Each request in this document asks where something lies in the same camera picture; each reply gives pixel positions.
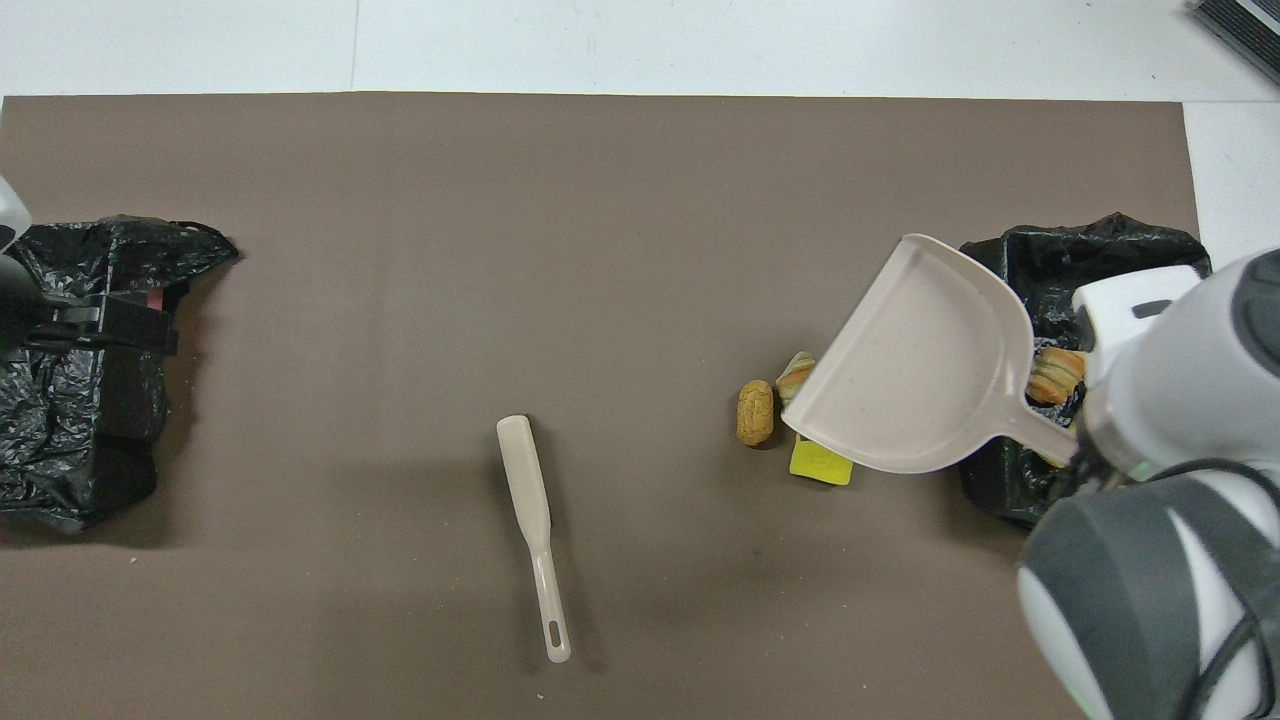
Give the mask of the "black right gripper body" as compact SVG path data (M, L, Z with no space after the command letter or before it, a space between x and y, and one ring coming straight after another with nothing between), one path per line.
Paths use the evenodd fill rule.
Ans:
M1105 457L1080 457L1078 460L1079 495L1110 492L1134 483L1135 480L1128 473Z

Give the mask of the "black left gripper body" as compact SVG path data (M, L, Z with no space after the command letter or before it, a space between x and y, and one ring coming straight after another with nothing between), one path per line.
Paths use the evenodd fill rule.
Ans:
M1 352L17 351L44 320L44 295L14 258L1 256Z

